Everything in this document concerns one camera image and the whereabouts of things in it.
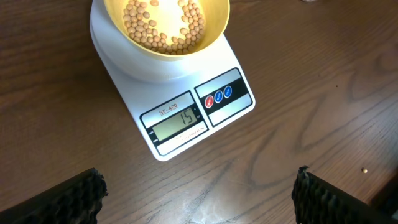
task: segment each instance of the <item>white scale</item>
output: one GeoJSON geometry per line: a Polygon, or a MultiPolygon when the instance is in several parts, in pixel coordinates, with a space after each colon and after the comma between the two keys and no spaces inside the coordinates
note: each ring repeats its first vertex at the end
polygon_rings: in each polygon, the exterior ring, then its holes
{"type": "Polygon", "coordinates": [[[167,161],[253,110],[256,101],[225,36],[189,59],[142,54],[94,0],[94,46],[153,155],[167,161]]]}

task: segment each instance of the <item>wooden table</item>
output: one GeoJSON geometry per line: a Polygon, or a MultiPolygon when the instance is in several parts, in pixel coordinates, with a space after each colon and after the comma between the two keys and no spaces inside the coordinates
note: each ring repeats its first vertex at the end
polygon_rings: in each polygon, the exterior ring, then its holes
{"type": "Polygon", "coordinates": [[[231,0],[257,106],[169,162],[101,63],[90,7],[2,2],[0,210],[95,167],[99,223],[294,223],[299,166],[366,203],[396,175],[397,1],[231,0]]]}

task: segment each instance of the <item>black foam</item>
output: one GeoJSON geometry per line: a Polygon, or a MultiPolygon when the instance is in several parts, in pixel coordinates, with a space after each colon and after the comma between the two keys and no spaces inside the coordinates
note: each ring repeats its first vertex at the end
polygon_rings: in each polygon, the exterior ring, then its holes
{"type": "Polygon", "coordinates": [[[292,192],[296,222],[302,224],[397,223],[317,176],[298,170],[292,192]]]}
{"type": "Polygon", "coordinates": [[[61,184],[0,213],[0,223],[97,223],[106,196],[106,183],[89,169],[61,184]]]}

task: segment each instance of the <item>yellow bowl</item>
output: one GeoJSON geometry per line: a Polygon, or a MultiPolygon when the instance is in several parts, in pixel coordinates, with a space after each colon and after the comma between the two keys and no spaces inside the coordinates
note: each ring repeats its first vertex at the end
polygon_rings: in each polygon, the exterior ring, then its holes
{"type": "MultiPolygon", "coordinates": [[[[205,49],[213,42],[215,42],[226,29],[229,19],[229,0],[194,0],[200,8],[203,18],[205,20],[205,34],[201,41],[195,46],[195,50],[187,55],[166,55],[160,54],[137,44],[129,37],[127,28],[124,25],[123,9],[129,4],[129,0],[104,0],[106,10],[109,16],[120,30],[120,32],[141,52],[159,60],[180,60],[189,55],[194,55],[197,52],[205,49]]],[[[185,36],[180,33],[180,29],[186,27],[188,24],[181,20],[183,11],[178,6],[178,0],[159,0],[160,4],[157,7],[151,6],[150,0],[141,0],[140,2],[148,3],[146,11],[150,13],[149,19],[143,19],[148,22],[153,19],[157,22],[156,29],[159,33],[167,34],[168,45],[172,44],[171,37],[180,37],[185,39],[185,36]]]]}

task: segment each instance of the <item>red button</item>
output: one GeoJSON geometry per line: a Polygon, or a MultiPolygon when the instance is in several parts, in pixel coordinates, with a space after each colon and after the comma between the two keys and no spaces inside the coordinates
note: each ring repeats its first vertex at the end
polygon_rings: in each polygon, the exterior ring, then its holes
{"type": "Polygon", "coordinates": [[[205,101],[205,106],[206,106],[207,108],[211,108],[211,106],[213,106],[213,103],[214,103],[214,98],[213,98],[213,96],[207,96],[207,97],[206,97],[206,101],[205,101]]]}

